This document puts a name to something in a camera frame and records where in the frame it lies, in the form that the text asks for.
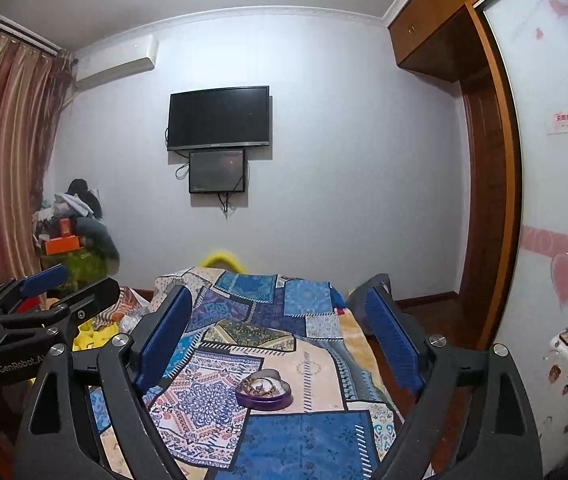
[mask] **flat-screen television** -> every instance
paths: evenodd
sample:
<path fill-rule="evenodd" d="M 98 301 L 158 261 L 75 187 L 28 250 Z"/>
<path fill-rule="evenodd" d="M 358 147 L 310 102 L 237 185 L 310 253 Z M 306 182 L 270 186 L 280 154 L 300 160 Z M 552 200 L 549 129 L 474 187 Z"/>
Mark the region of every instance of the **flat-screen television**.
<path fill-rule="evenodd" d="M 171 95 L 168 150 L 267 146 L 269 87 L 215 88 Z"/>
<path fill-rule="evenodd" d="M 189 193 L 242 193 L 245 150 L 204 150 L 189 153 Z"/>

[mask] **power cord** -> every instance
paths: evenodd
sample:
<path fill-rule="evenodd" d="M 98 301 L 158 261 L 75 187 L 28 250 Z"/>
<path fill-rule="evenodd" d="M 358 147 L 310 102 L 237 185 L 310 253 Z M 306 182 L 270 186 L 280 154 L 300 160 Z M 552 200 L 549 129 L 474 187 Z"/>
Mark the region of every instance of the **power cord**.
<path fill-rule="evenodd" d="M 249 170 L 249 164 L 248 164 L 248 160 L 246 161 L 246 174 L 247 176 L 249 176 L 251 174 L 250 170 Z M 224 216 L 226 216 L 226 218 L 228 218 L 228 199 L 229 197 L 235 193 L 235 189 L 237 189 L 237 186 L 240 185 L 240 182 L 242 181 L 242 179 L 244 178 L 244 176 L 242 175 L 240 177 L 240 179 L 237 181 L 237 184 L 235 184 L 233 186 L 233 189 L 231 191 L 226 191 L 224 193 L 218 193 L 218 200 L 219 203 L 221 203 L 222 205 L 222 212 L 224 213 Z"/>
<path fill-rule="evenodd" d="M 186 168 L 186 171 L 184 171 L 183 175 L 178 175 L 178 173 L 180 173 L 180 170 L 183 170 L 184 168 Z M 189 174 L 189 163 L 187 162 L 186 164 L 181 165 L 179 168 L 177 168 L 177 170 L 175 170 L 175 177 L 177 180 L 184 180 L 186 178 L 186 176 Z"/>
<path fill-rule="evenodd" d="M 166 131 L 164 132 L 164 143 L 166 144 L 166 149 L 168 150 L 168 126 L 166 127 Z M 170 150 L 173 153 L 177 153 L 179 156 L 186 158 L 188 160 L 189 155 L 184 155 L 183 153 L 180 153 L 178 150 Z"/>
<path fill-rule="evenodd" d="M 166 149 L 168 149 L 168 126 L 166 127 L 166 131 L 164 132 L 164 142 L 166 144 Z M 177 150 L 171 150 L 173 153 L 177 153 L 180 157 L 185 158 L 186 160 L 190 161 L 189 155 L 184 155 L 183 153 L 178 152 Z M 180 171 L 186 168 L 184 174 L 179 175 Z M 189 163 L 186 162 L 185 164 L 181 165 L 177 170 L 175 170 L 175 177 L 177 180 L 184 180 L 186 176 L 189 174 Z"/>

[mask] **bed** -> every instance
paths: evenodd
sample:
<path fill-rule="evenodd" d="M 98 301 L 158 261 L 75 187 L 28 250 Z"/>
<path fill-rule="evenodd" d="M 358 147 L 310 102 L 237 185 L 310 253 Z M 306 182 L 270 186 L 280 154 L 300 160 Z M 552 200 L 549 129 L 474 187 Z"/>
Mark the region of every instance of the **bed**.
<path fill-rule="evenodd" d="M 403 420 L 362 330 L 330 284 L 194 267 L 159 277 L 151 302 L 123 289 L 94 327 L 116 322 L 129 332 L 182 285 L 192 295 L 192 316 L 143 401 L 185 476 L 369 478 Z M 235 387 L 263 368 L 290 383 L 288 408 L 238 405 Z M 110 466 L 131 478 L 100 389 L 90 395 Z"/>

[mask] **wooden floor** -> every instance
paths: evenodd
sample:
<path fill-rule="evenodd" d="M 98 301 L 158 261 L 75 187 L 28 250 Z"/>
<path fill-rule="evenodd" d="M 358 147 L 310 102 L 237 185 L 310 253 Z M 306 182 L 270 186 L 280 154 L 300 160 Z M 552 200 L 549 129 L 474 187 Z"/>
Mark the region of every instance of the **wooden floor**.
<path fill-rule="evenodd" d="M 403 311 L 413 314 L 427 334 L 442 334 L 449 343 L 455 346 L 472 347 L 473 335 L 466 330 L 462 309 L 455 301 L 446 300 L 417 305 L 405 308 Z M 414 403 L 413 394 L 397 386 L 375 337 L 370 336 L 367 339 L 378 361 L 384 386 L 402 416 L 406 418 Z M 431 456 L 431 463 L 436 473 L 443 471 L 451 463 L 452 455 L 458 446 L 469 400 L 470 392 L 465 388 L 458 388 L 448 409 L 443 432 Z"/>

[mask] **metal screw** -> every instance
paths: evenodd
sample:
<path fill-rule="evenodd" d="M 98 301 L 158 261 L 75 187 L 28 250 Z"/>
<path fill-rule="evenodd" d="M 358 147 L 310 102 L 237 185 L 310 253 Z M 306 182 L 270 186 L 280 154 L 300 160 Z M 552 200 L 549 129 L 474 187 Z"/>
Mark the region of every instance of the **metal screw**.
<path fill-rule="evenodd" d="M 429 336 L 429 343 L 437 348 L 442 348 L 446 346 L 446 338 L 440 334 L 433 334 Z"/>
<path fill-rule="evenodd" d="M 113 336 L 113 339 L 110 341 L 113 343 L 114 346 L 124 346 L 128 343 L 129 337 L 126 334 L 117 334 Z"/>
<path fill-rule="evenodd" d="M 53 345 L 48 351 L 48 353 L 51 354 L 53 357 L 55 357 L 60 354 L 63 354 L 64 350 L 66 350 L 66 345 L 64 343 L 58 343 L 56 345 Z"/>
<path fill-rule="evenodd" d="M 509 349 L 506 348 L 506 346 L 504 346 L 503 344 L 497 343 L 493 345 L 493 352 L 495 352 L 500 357 L 506 357 L 509 354 Z"/>

